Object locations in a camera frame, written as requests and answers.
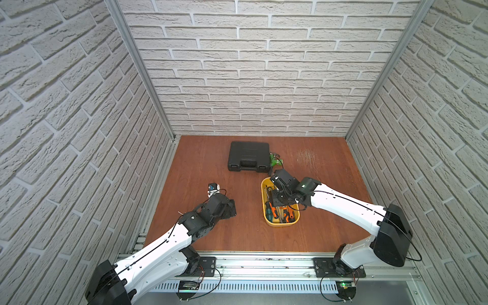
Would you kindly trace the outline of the orange screwdriver long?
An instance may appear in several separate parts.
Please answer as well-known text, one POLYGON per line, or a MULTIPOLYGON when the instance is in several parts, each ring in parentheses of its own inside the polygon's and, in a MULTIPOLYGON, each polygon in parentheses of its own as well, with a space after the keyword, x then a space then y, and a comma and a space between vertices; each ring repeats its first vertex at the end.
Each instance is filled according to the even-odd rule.
POLYGON ((296 218, 294 215, 294 210, 290 207, 287 207, 286 212, 287 212, 288 222, 295 222, 296 218))

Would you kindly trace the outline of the orange black screwdriver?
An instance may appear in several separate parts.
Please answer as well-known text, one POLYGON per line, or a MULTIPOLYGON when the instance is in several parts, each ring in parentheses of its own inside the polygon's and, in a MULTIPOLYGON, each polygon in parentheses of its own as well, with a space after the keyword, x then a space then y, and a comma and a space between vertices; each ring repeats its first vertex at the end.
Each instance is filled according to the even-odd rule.
POLYGON ((282 208, 280 210, 280 221, 281 223, 289 223, 289 215, 288 215, 288 210, 286 208, 282 208))
POLYGON ((279 219, 277 209, 270 202, 266 203, 266 209, 270 209, 273 212, 274 219, 279 219))

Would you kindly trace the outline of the green black screwdriver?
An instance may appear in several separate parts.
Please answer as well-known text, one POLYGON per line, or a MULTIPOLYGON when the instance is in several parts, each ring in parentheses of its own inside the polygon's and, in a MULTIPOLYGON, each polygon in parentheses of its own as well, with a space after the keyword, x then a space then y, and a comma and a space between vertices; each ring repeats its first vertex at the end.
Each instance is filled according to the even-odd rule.
POLYGON ((274 216, 273 212, 270 209, 266 210, 265 215, 268 222, 273 222, 274 216))

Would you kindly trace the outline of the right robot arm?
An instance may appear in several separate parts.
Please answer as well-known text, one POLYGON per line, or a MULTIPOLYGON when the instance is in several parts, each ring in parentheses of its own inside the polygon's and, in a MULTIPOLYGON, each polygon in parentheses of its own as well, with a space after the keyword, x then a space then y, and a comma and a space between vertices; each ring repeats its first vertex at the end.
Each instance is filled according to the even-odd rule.
POLYGON ((333 213, 366 230, 370 236, 356 243, 341 245, 331 267, 339 275, 348 275, 368 263, 384 262, 403 267, 413 233, 402 208, 373 205, 336 191, 310 177, 299 181, 286 170, 271 176, 275 186, 273 203, 281 206, 302 204, 333 213))

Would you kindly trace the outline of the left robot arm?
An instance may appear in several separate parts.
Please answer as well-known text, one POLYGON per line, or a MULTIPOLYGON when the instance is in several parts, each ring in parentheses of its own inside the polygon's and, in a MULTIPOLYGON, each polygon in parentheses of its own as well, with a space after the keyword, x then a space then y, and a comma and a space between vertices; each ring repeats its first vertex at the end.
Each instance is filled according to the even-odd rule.
POLYGON ((208 235, 220 220, 234 216, 235 201, 214 193, 142 250, 117 263, 100 263, 85 291, 87 303, 133 304, 168 279, 194 273, 200 256, 193 243, 208 235))

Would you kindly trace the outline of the yellow storage box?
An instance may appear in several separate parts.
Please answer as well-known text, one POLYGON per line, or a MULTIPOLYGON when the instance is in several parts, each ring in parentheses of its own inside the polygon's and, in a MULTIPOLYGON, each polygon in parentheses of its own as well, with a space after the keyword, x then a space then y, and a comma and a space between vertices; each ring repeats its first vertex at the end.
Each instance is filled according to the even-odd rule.
POLYGON ((288 227, 288 226, 292 226, 293 224, 296 224, 300 220, 300 216, 301 216, 300 210, 299 210, 299 207, 297 204, 292 205, 292 206, 275 207, 277 209, 279 219, 273 219, 273 222, 267 221, 266 215, 265 215, 266 203, 267 202, 271 203, 271 192, 274 188, 275 187, 274 187, 273 183, 271 182, 270 178, 264 179, 261 183, 261 195, 262 195, 262 202, 263 202, 263 216, 264 216, 265 222, 271 227, 288 227), (289 223, 281 223, 281 221, 280 221, 280 216, 281 216, 280 210, 282 208, 287 209, 287 207, 290 207, 294 210, 294 215, 295 215, 296 221, 295 222, 289 222, 289 223))

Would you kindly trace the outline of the black plastic tool case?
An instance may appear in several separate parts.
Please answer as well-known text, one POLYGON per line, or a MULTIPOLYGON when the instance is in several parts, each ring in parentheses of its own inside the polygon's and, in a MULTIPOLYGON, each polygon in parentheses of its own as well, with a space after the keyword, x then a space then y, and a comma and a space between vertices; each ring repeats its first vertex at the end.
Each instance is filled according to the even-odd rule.
POLYGON ((268 143, 233 141, 230 146, 227 169, 231 172, 268 173, 271 168, 269 154, 268 143))

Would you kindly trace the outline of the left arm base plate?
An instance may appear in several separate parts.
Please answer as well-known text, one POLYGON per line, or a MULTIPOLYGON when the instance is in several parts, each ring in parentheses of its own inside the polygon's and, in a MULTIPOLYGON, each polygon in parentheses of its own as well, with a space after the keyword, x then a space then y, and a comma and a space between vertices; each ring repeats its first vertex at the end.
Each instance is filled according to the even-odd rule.
POLYGON ((215 256, 200 257, 198 262, 189 263, 183 274, 177 277, 214 277, 216 260, 215 256))

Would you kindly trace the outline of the aluminium front rail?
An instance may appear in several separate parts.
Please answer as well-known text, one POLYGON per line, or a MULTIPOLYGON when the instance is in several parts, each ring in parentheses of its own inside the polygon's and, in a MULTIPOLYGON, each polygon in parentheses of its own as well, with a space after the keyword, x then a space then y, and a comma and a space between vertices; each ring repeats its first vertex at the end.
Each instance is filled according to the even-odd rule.
POLYGON ((366 281, 393 281, 410 282, 420 281, 421 276, 415 265, 407 261, 401 268, 392 267, 383 262, 365 264, 361 273, 354 276, 339 277, 327 272, 325 275, 316 275, 314 258, 332 257, 328 252, 224 252, 201 251, 202 257, 215 257, 214 274, 205 273, 206 280, 284 280, 284 281, 353 281, 360 283, 366 281))

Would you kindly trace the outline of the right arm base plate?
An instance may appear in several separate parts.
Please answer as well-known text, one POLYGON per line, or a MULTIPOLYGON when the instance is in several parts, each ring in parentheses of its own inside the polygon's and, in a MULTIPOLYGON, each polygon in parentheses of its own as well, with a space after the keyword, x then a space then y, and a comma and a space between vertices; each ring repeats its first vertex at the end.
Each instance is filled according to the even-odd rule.
POLYGON ((312 258, 317 278, 365 278, 363 266, 352 269, 331 257, 312 258))

